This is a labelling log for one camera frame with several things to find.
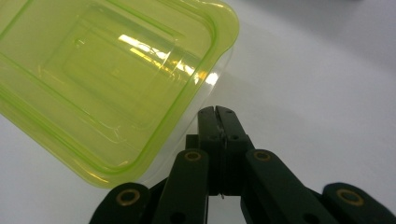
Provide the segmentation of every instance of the dark object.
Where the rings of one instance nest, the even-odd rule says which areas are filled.
[[[255,149],[235,113],[207,107],[198,134],[187,135],[171,174],[152,189],[127,183],[111,190],[91,224],[203,224],[209,195],[241,196],[247,224],[386,223],[396,217],[348,184],[307,189],[272,152]]]

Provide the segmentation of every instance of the plastic container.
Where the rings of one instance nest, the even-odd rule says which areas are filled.
[[[111,188],[147,170],[237,33],[214,0],[0,0],[0,111]]]

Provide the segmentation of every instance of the translucent green plastic lid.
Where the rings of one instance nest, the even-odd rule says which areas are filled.
[[[216,0],[0,0],[0,111],[110,188],[147,170],[237,33]]]

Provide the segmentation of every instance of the white table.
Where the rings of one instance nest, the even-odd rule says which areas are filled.
[[[228,0],[240,36],[207,105],[309,188],[347,182],[396,213],[396,1]],[[0,223],[88,223],[108,193],[0,117]],[[208,223],[244,223],[211,198]]]

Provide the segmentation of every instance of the white surface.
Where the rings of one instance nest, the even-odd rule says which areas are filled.
[[[396,213],[396,1],[228,0],[233,57],[208,105],[309,188],[364,189]],[[88,223],[108,190],[86,184],[0,117],[0,223]],[[244,223],[237,198],[209,224]]]

